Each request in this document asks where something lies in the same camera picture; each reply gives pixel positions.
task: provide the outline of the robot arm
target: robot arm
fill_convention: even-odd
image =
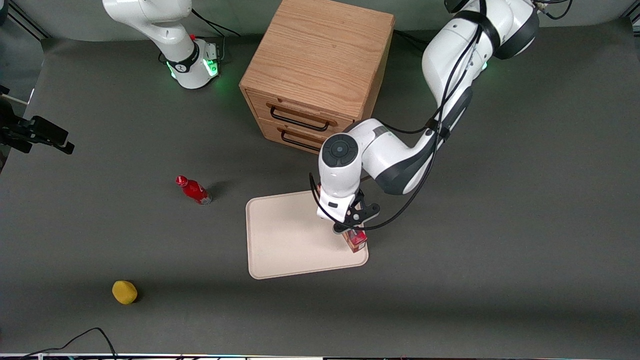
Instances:
[[[113,20],[140,31],[158,46],[183,87],[200,88],[218,75],[216,46],[192,40],[177,23],[191,13],[191,0],[102,0],[102,5]]]
[[[343,133],[329,137],[318,160],[320,217],[354,226],[377,215],[371,209],[370,217],[355,211],[363,169],[385,193],[403,195],[412,191],[467,109],[471,82],[484,63],[492,55],[506,59],[519,54],[538,30],[537,11],[530,0],[446,0],[445,4],[450,12],[459,12],[422,56],[422,73],[442,111],[429,121],[429,129],[413,147],[376,119],[356,122]]]

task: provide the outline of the yellow sponge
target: yellow sponge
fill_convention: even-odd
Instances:
[[[124,280],[114,282],[111,292],[113,293],[113,297],[123,305],[131,304],[136,300],[136,297],[138,297],[136,287],[129,281]]]

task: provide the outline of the drawer handle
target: drawer handle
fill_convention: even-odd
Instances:
[[[307,145],[305,143],[297,142],[296,140],[287,139],[286,137],[284,137],[286,134],[287,134],[286,130],[282,130],[282,132],[280,133],[280,138],[282,139],[282,141],[288,142],[288,143],[292,143],[293,145],[302,146],[302,147],[304,147],[306,149],[309,149],[309,150],[320,152],[320,148],[319,147],[314,147],[314,146],[311,146],[311,145]]]
[[[294,125],[297,125],[297,126],[302,126],[302,127],[307,128],[307,129],[316,130],[316,131],[326,131],[329,128],[329,122],[324,123],[323,127],[313,126],[313,125],[305,124],[304,122],[300,122],[300,121],[297,121],[297,120],[289,119],[288,117],[276,115],[276,114],[273,113],[274,111],[276,111],[276,107],[272,106],[271,107],[271,117],[273,117],[274,119],[282,120],[284,122],[288,122],[290,124],[294,124]]]

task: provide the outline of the green led light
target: green led light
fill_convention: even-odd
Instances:
[[[209,75],[212,78],[214,76],[218,75],[218,62],[217,61],[202,59],[202,63],[204,64],[205,68],[207,69],[207,72],[209,73]]]
[[[175,74],[173,73],[173,69],[171,68],[171,65],[169,65],[169,62],[166,63],[166,66],[169,68],[169,71],[171,72],[171,77],[175,79]]]

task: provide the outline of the wooden drawer cabinet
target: wooden drawer cabinet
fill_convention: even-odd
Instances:
[[[330,0],[282,0],[240,89],[269,140],[316,152],[368,119],[394,17]]]

